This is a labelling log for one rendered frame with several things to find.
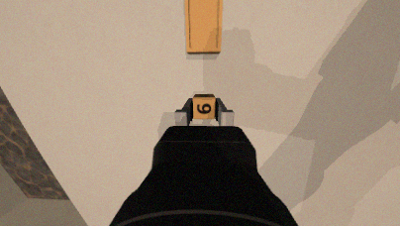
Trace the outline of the orange cube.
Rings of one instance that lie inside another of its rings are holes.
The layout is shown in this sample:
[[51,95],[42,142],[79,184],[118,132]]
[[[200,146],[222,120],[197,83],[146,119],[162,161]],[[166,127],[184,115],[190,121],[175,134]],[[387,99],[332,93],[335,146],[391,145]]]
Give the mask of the orange cube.
[[195,94],[193,97],[194,119],[215,119],[216,97],[214,94]]

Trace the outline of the orange rectangular tray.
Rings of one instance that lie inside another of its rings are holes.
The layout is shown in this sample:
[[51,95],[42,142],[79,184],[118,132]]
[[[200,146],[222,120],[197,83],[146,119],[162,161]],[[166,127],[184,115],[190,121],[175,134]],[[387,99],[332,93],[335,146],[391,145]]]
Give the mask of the orange rectangular tray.
[[185,0],[186,48],[189,55],[221,52],[223,0]]

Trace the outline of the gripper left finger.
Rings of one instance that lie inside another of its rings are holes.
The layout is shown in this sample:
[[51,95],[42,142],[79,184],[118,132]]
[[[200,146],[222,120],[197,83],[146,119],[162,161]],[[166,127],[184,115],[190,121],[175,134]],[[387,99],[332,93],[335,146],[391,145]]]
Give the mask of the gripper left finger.
[[181,110],[174,112],[175,126],[189,126],[193,119],[193,98],[188,98]]

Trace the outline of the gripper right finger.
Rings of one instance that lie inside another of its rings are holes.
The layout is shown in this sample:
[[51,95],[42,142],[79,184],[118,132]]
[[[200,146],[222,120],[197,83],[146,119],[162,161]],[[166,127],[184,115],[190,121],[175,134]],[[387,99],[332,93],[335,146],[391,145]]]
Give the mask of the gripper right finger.
[[234,114],[233,110],[227,110],[220,98],[216,98],[215,118],[219,126],[233,126]]

